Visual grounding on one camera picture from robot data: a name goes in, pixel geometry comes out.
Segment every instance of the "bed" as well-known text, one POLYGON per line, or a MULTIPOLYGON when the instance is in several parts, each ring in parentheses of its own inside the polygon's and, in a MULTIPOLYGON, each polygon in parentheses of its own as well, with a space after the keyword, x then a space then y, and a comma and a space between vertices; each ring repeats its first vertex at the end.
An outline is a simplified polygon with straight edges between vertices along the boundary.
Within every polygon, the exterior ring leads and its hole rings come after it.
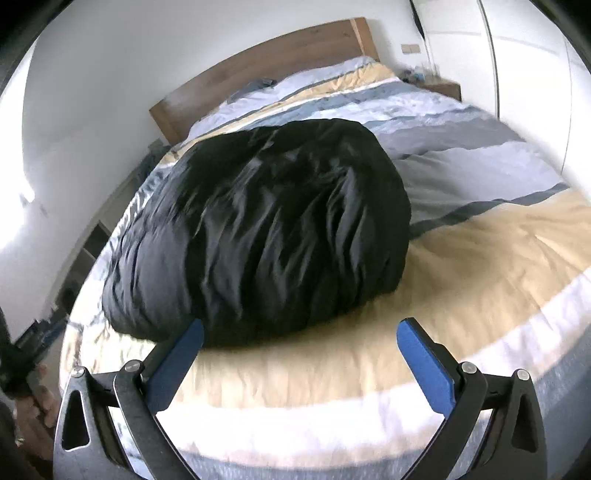
MULTIPOLYGON (((136 193, 86 280, 61 355, 119 369, 153 344, 115 332, 100 302, 118 240, 192 145, 311 118, 369 128, 411 202, 411 243, 397 290, 273 343, 205 349, 158 419, 204 480, 398 479, 437 430, 396 345, 416 317, 458 359, 491 374, 527 369, 558 478, 591 432, 591 208, 531 144, 468 104, 401 82, 379 63, 367 22, 343 20, 245 50, 151 109, 174 147, 136 193), (226 99, 259 78, 276 85, 226 99)), ((122 417, 134 467, 149 477, 122 417)), ((453 478, 470 464, 483 414, 453 478)))

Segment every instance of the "sunlight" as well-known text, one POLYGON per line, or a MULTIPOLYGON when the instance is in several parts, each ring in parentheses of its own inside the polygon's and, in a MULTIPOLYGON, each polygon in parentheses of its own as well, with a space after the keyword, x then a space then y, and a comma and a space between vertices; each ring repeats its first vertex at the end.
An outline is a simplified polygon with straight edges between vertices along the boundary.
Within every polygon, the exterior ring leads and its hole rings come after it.
POLYGON ((25 177, 22 159, 22 107, 36 43, 29 48, 0 96, 0 172, 3 180, 0 188, 0 249, 18 233, 24 223, 24 206, 35 199, 25 177))

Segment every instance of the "blue gripper pad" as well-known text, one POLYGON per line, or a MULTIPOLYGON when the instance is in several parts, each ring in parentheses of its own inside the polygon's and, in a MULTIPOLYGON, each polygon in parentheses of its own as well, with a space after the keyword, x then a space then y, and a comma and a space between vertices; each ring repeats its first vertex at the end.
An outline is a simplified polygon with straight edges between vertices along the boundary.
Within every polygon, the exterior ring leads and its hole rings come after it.
POLYGON ((152 414, 168 408, 204 339, 201 320, 194 320, 152 374, 146 385, 146 404, 152 414))
POLYGON ((436 344, 412 318, 400 322, 396 340, 429 405, 447 418, 456 405, 456 395, 453 378, 432 350, 436 344))

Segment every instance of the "light switch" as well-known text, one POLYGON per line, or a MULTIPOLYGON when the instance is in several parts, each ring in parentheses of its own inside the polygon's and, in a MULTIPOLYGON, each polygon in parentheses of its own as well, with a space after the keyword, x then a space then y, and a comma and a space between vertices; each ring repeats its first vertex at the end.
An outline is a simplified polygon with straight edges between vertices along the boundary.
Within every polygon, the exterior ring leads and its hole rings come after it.
POLYGON ((416 43, 404 43, 402 44, 402 53, 404 53, 405 55, 409 55, 411 53, 421 53, 421 47, 416 43))

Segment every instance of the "bedding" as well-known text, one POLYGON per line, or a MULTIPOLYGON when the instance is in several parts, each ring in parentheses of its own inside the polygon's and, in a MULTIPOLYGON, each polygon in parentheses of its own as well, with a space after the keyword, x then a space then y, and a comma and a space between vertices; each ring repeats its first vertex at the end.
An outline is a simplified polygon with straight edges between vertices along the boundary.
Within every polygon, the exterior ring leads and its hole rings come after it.
MULTIPOLYGON (((397 290, 273 343, 203 350, 160 423, 205 480, 398 479, 442 420, 397 349, 398 322, 414 316, 457 359, 490 374, 530 372, 548 474, 563 473, 591 432, 590 207, 534 146, 473 106, 405 84, 370 61, 329 78, 304 76, 308 87, 234 103, 233 120, 220 108, 165 155, 80 292, 64 338, 62 386, 73 365, 113 371, 151 350, 151 342, 112 329, 100 297, 121 234, 186 151, 229 132, 348 119, 377 137, 410 200, 397 290)), ((147 475, 119 412, 113 417, 147 475)), ((452 478, 468 467, 484 426, 483 414, 452 478)))
POLYGON ((228 99, 226 100, 227 103, 234 103, 241 98, 245 97, 247 94, 256 92, 257 90, 262 90, 267 87, 272 87, 277 85, 277 81, 273 79, 263 78, 258 80, 253 80, 252 82, 247 83, 244 87, 242 87, 237 92, 231 94, 228 99))
POLYGON ((409 222, 396 168, 357 122, 218 135, 129 225, 103 310, 117 332, 155 342, 195 318, 206 347, 274 339, 394 291, 409 222))

